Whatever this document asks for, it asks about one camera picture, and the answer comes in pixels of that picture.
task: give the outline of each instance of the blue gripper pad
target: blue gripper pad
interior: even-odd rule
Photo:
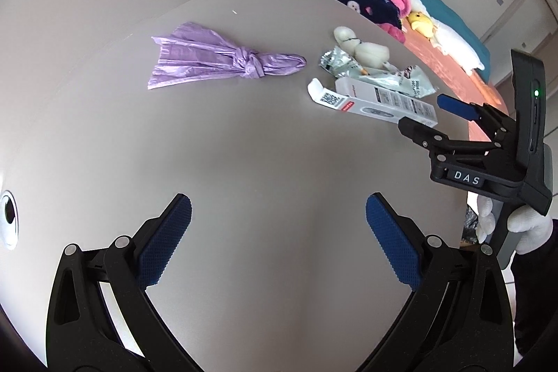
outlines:
[[[395,218],[375,195],[366,201],[366,220],[399,281],[416,291],[422,282],[419,254]]]
[[[191,219],[192,204],[188,197],[182,196],[161,221],[138,257],[136,282],[141,290],[159,282]]]
[[[465,120],[473,121],[479,119],[479,115],[474,106],[457,100],[454,97],[441,94],[437,98],[437,103],[439,108],[448,113],[458,115]]]

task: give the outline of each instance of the gloved hand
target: gloved hand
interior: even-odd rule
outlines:
[[[476,237],[479,243],[486,240],[487,235],[494,232],[496,220],[492,211],[492,199],[479,196],[476,200],[479,210],[479,225],[476,228]],[[527,254],[543,246],[552,234],[552,218],[550,215],[542,216],[529,205],[524,205],[513,212],[508,218],[510,232],[525,232],[520,242],[515,247],[517,254]]]

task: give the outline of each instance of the foil packet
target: foil packet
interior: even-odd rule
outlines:
[[[358,79],[413,98],[423,98],[438,91],[418,65],[407,67],[403,71],[389,62],[384,62],[383,66],[383,69],[363,67],[337,46],[320,58],[320,67],[335,78]]]

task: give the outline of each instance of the white cardboard box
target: white cardboard box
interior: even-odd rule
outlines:
[[[403,117],[410,117],[428,127],[438,123],[432,105],[393,90],[351,78],[337,79],[335,89],[336,92],[326,89],[316,78],[308,84],[310,97],[319,105],[332,109],[392,123],[399,122]]]

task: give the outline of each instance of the red label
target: red label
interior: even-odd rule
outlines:
[[[354,104],[353,101],[348,102],[345,106],[343,106],[341,108],[341,111],[347,112],[349,109],[351,109],[353,107],[353,104]]]

